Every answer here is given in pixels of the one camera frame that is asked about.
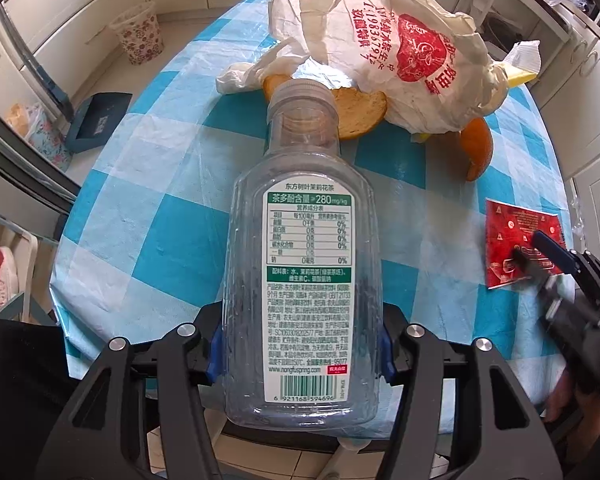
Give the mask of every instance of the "red snack wrapper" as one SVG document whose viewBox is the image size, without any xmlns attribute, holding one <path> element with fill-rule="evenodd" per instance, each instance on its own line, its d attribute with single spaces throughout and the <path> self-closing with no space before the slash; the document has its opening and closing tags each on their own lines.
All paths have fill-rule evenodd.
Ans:
<svg viewBox="0 0 600 480">
<path fill-rule="evenodd" d="M 551 260 L 531 245 L 531 235 L 536 230 L 541 230 L 566 248 L 558 215 L 487 199 L 487 288 L 508 285 L 526 278 L 511 259 L 511 253 L 517 246 L 548 272 L 562 273 Z"/>
</svg>

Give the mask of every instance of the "floral trash can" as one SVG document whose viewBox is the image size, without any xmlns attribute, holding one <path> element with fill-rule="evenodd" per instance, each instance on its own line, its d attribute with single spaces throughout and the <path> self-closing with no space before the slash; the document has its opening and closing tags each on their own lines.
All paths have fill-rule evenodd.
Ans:
<svg viewBox="0 0 600 480">
<path fill-rule="evenodd" d="M 131 7 L 109 23 L 109 28 L 118 36 L 133 65 L 153 59 L 164 49 L 155 2 Z"/>
</svg>

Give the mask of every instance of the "empty transparent bottle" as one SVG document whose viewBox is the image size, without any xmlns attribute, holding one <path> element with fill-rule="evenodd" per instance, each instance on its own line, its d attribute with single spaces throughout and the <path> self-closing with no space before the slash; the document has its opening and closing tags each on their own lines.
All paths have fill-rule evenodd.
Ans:
<svg viewBox="0 0 600 480">
<path fill-rule="evenodd" d="M 342 160 L 322 84 L 269 104 L 263 160 L 235 184 L 224 288 L 225 410 L 235 424 L 323 430 L 378 410 L 382 290 L 368 182 Z"/>
</svg>

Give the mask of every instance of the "table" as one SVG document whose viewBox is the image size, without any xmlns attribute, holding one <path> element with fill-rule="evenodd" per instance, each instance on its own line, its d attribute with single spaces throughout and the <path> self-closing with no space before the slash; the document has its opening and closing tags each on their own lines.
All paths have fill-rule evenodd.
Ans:
<svg viewBox="0 0 600 480">
<path fill-rule="evenodd" d="M 220 96 L 215 77 L 275 43 L 267 34 L 267 1 L 244 0 L 171 60 L 88 174 L 50 284 L 73 376 L 85 373 L 110 338 L 160 338 L 222 297 L 231 193 L 262 157 L 267 103 L 261 91 Z M 304 74 L 321 78 L 317 70 L 309 63 Z M 558 214 L 571 247 L 568 205 L 526 87 L 511 89 L 486 120 L 494 155 L 475 183 L 464 181 L 466 167 L 445 136 L 414 144 L 387 122 L 343 142 L 342 155 L 375 192 L 384 300 L 441 338 L 490 338 L 538 403 L 562 361 L 538 330 L 532 291 L 485 288 L 485 200 Z M 563 285 L 573 293 L 570 277 Z M 222 405 L 217 390 L 203 393 L 207 405 Z M 387 438 L 399 397 L 399 387 L 382 383 L 378 416 L 331 434 Z M 451 430 L 453 402 L 446 381 L 441 431 Z"/>
</svg>

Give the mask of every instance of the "blue and white tablecloth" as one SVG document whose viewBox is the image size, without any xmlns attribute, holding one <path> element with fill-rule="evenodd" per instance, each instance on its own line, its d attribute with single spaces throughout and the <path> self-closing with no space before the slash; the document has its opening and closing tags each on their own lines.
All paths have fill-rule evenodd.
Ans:
<svg viewBox="0 0 600 480">
<path fill-rule="evenodd" d="M 50 285 L 72 375 L 85 373 L 106 340 L 160 338 L 222 297 L 232 189 L 263 155 L 267 104 L 261 91 L 220 96 L 215 78 L 275 43 L 267 1 L 238 4 L 171 60 L 82 186 Z M 485 288 L 485 200 L 557 213 L 571 246 L 568 206 L 526 87 L 510 90 L 486 119 L 493 160 L 472 183 L 445 136 L 413 144 L 387 122 L 343 142 L 342 154 L 376 195 L 384 300 L 441 338 L 490 338 L 533 402 L 541 402 L 562 362 L 538 330 L 532 290 Z M 564 286 L 573 293 L 570 278 Z M 376 419 L 339 434 L 388 437 L 399 397 L 400 388 L 383 383 Z M 204 399 L 221 406 L 221 392 Z M 452 427 L 453 402 L 452 383 L 445 383 L 443 431 Z"/>
</svg>

